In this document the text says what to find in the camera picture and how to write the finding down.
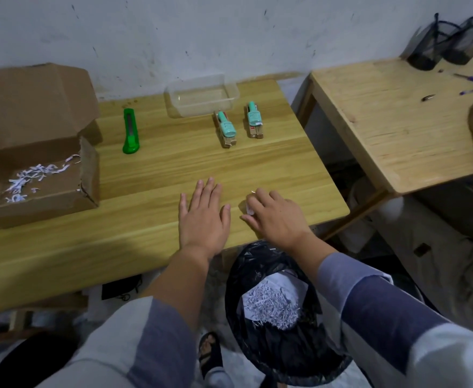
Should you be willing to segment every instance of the cardboard box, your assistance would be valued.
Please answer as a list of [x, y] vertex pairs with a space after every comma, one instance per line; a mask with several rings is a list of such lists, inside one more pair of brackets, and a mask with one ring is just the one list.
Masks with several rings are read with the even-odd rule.
[[[81, 136], [98, 117], [96, 95], [83, 69], [57, 64], [0, 69], [0, 228], [98, 206], [98, 154]], [[79, 163], [77, 157], [65, 162], [74, 154], [80, 155]], [[27, 183], [25, 201], [6, 202], [9, 179], [38, 164], [70, 166]]]

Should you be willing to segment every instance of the wooden desk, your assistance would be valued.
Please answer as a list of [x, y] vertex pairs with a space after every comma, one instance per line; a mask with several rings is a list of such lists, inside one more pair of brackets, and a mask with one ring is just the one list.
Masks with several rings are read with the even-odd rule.
[[473, 75], [473, 59], [464, 67], [443, 60], [429, 72], [389, 59], [311, 73], [298, 112], [301, 124], [317, 102], [377, 188], [325, 238], [394, 196], [473, 174], [467, 125], [473, 93], [459, 96], [473, 83], [451, 72]]
[[[163, 266], [178, 248], [179, 195], [198, 179], [223, 183], [231, 203], [227, 247], [256, 240], [238, 205], [258, 186], [298, 202], [309, 223], [349, 210], [275, 81], [239, 85], [228, 112], [237, 144], [223, 149], [212, 117], [170, 118], [164, 97], [104, 102], [101, 206], [0, 230], [0, 311]], [[265, 138], [246, 137], [244, 105], [255, 101]], [[141, 148], [122, 153], [123, 107], [136, 111]]]

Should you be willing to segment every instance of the person's left hand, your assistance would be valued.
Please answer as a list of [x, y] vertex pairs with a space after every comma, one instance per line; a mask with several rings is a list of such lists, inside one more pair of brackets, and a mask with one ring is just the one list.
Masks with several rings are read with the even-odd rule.
[[179, 202], [179, 244], [181, 249], [197, 247], [203, 250], [209, 259], [224, 248], [229, 237], [231, 225], [231, 206], [219, 208], [222, 185], [210, 177], [206, 186], [199, 180], [191, 197], [190, 207], [186, 194], [181, 194]]

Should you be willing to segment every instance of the gray pants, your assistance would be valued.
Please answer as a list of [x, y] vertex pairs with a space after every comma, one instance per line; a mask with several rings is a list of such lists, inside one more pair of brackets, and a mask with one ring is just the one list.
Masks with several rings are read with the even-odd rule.
[[223, 367], [214, 367], [206, 373], [204, 379], [204, 386], [206, 388], [233, 388], [233, 380], [226, 373]]
[[[360, 203], [372, 191], [364, 178], [353, 196]], [[394, 199], [366, 220], [440, 313], [473, 331], [473, 192], [456, 182], [418, 198]]]

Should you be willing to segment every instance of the clear plastic container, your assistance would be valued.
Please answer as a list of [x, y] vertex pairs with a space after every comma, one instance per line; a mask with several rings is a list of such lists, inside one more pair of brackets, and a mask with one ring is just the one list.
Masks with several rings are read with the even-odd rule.
[[168, 85], [172, 105], [182, 117], [226, 111], [240, 97], [236, 83], [228, 82], [223, 73], [175, 81]]

